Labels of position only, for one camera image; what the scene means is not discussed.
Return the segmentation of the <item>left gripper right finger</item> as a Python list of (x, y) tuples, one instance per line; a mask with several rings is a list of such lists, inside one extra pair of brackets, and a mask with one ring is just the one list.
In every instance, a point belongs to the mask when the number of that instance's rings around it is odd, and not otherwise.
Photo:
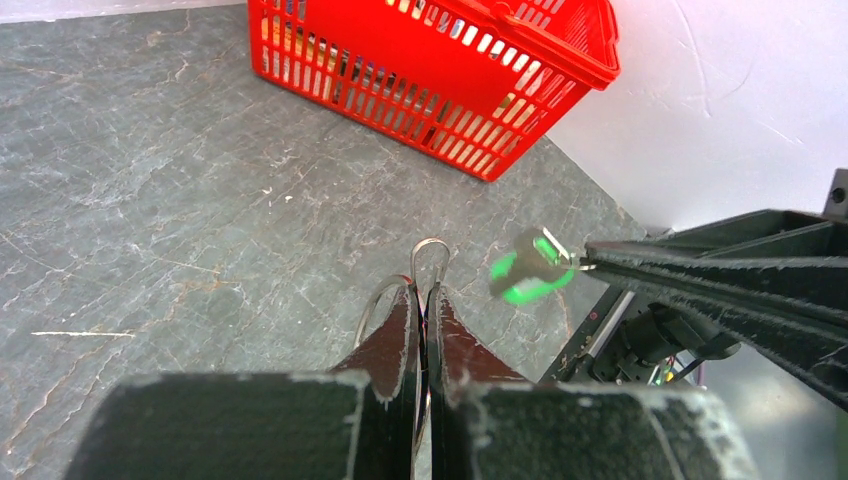
[(427, 387), (434, 479), (471, 479), (475, 441), (474, 396), (491, 383), (527, 378), (498, 358), (462, 323), (447, 289), (436, 284), (427, 298)]

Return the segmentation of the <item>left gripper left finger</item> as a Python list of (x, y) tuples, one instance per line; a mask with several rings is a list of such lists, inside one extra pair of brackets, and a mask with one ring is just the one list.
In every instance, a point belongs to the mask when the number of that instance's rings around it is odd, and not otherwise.
[(420, 309), (409, 283), (382, 283), (369, 298), (353, 351), (332, 368), (365, 371), (349, 460), (353, 479), (411, 479), (420, 437)]

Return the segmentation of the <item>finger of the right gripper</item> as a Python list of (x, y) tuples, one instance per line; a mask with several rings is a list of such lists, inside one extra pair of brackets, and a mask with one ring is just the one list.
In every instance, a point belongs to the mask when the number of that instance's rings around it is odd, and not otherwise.
[(847, 407), (847, 262), (587, 254), (592, 276), (702, 317)]
[(760, 210), (662, 238), (594, 241), (598, 274), (688, 280), (844, 311), (847, 223), (795, 211)]

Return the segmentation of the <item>large silver keyring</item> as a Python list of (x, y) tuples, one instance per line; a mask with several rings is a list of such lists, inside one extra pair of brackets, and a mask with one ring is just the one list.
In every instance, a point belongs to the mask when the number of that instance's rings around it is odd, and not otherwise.
[(450, 262), (447, 244), (430, 237), (419, 241), (410, 254), (410, 273), (395, 274), (383, 279), (382, 283), (409, 283), (417, 296), (420, 309), (420, 437), (417, 454), (424, 438), (424, 429), (429, 415), (429, 393), (427, 387), (427, 296), (432, 287), (441, 284)]

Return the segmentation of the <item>green key tag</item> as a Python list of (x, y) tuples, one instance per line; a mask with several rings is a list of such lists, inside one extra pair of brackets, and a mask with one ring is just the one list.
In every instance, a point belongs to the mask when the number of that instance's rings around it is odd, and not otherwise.
[(547, 228), (530, 228), (514, 240), (513, 250), (492, 266), (489, 293), (512, 305), (527, 304), (565, 287), (576, 270), (576, 255)]

